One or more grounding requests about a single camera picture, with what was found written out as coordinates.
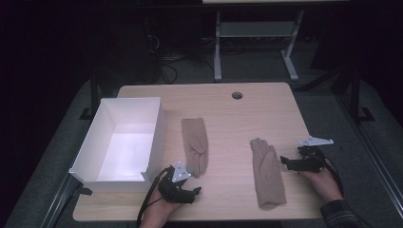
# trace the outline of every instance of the white box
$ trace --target white box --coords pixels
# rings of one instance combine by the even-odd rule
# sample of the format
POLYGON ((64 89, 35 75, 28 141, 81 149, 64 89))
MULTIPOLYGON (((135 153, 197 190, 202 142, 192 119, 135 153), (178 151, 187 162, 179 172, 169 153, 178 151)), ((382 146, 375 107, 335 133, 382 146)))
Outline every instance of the white box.
POLYGON ((160 98, 102 99, 69 173, 93 192, 147 191, 161 171, 160 98))

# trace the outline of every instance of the open white box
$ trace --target open white box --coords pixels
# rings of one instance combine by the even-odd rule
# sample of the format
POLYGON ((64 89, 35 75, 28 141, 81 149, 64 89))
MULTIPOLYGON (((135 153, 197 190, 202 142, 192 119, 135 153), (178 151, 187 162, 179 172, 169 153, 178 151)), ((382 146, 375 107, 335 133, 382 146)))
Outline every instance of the open white box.
POLYGON ((102 99, 69 173, 93 192, 147 191, 161 171, 160 98, 102 99))

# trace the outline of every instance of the folded glove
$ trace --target folded glove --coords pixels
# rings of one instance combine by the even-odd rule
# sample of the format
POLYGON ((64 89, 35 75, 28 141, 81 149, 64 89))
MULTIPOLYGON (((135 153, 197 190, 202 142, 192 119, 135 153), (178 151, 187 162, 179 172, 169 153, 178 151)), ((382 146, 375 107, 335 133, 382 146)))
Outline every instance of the folded glove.
POLYGON ((186 170, 198 178, 208 164, 208 141, 203 118, 183 119, 182 135, 186 154, 186 170))
POLYGON ((259 207, 269 208, 287 202, 275 147, 259 138, 251 141, 251 147, 259 207))

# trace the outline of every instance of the beige glove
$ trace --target beige glove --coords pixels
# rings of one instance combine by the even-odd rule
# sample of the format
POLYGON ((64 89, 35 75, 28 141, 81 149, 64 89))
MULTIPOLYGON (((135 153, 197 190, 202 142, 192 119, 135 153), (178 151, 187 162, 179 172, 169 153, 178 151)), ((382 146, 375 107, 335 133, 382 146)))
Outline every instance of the beige glove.
POLYGON ((251 147, 259 207, 269 208, 287 202, 275 147, 259 138, 251 141, 251 147))
POLYGON ((183 119, 182 135, 186 154, 186 170, 198 178, 208 164, 208 141, 203 118, 183 119))

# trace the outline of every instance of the wooden table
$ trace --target wooden table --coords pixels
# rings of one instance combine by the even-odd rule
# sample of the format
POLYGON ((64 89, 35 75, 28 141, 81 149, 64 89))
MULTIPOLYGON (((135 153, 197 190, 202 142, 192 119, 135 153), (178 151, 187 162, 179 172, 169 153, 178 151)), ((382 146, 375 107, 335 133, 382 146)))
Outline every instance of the wooden table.
MULTIPOLYGON (((162 169, 185 163, 181 119, 203 117, 209 164, 199 179, 183 187, 201 186, 193 204, 171 220, 318 219, 322 204, 311 184, 284 170, 287 203, 261 210, 255 191, 250 141, 265 139, 280 155, 298 159, 297 142, 309 137, 290 87, 284 83, 124 86, 120 98, 161 97, 167 119, 162 169), (236 100, 234 92, 242 94, 236 100)), ((76 220, 135 220, 145 193, 81 195, 76 220)))

